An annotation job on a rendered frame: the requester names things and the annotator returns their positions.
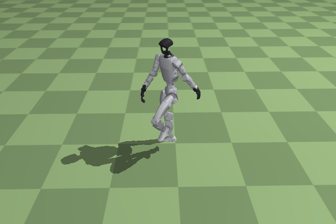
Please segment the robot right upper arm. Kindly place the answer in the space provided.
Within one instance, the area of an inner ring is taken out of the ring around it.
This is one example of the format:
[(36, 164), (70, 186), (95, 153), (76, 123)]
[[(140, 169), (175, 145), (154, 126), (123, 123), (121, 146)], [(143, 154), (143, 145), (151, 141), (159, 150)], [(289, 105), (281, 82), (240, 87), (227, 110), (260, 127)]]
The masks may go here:
[(155, 61), (154, 61), (154, 65), (153, 65), (153, 70), (150, 71), (150, 75), (153, 77), (156, 77), (158, 75), (158, 69), (159, 69), (159, 56), (161, 54), (156, 54), (155, 55)]

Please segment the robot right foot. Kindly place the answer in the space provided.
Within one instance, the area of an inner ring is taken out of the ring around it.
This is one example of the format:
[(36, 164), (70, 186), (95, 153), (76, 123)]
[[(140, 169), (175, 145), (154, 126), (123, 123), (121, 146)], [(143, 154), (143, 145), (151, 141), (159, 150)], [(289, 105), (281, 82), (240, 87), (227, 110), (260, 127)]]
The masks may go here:
[(172, 138), (170, 137), (169, 138), (169, 136), (167, 136), (167, 137), (165, 137), (165, 139), (163, 140), (164, 142), (169, 142), (169, 141), (176, 141), (177, 139), (176, 139), (176, 137), (175, 136), (172, 136)]

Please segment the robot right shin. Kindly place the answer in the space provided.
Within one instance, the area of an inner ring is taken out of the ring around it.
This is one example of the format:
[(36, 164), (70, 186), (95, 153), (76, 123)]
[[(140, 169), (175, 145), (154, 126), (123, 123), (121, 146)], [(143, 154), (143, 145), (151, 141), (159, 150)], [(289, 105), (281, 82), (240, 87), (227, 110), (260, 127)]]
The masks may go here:
[(164, 117), (164, 120), (165, 120), (165, 125), (167, 125), (167, 126), (170, 127), (170, 130), (168, 131), (169, 138), (170, 138), (170, 137), (172, 138), (173, 119), (172, 119), (171, 121), (168, 121), (168, 120), (166, 120), (166, 118)]

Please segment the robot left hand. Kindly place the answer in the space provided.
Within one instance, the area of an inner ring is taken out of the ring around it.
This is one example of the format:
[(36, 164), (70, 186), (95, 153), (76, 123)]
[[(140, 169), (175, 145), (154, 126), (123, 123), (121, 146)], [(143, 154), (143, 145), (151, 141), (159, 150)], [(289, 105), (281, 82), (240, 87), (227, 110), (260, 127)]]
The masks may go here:
[(197, 94), (197, 99), (199, 99), (200, 96), (201, 96), (201, 92), (200, 92), (200, 90), (198, 89), (198, 87), (197, 87), (197, 89), (196, 89), (196, 88), (193, 88), (193, 90), (194, 90), (194, 92), (196, 92), (196, 94)]

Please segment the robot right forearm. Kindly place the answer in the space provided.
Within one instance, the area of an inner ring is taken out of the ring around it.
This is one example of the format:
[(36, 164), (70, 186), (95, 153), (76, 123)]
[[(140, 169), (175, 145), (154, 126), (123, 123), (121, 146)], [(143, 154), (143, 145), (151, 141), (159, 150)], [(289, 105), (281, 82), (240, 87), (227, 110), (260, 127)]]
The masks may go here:
[[(152, 80), (153, 80), (153, 77), (149, 73), (148, 78), (146, 79), (146, 81), (143, 84), (143, 85), (146, 85), (146, 89), (150, 85), (150, 83), (151, 83)], [(143, 85), (142, 85), (142, 87), (143, 87)]]

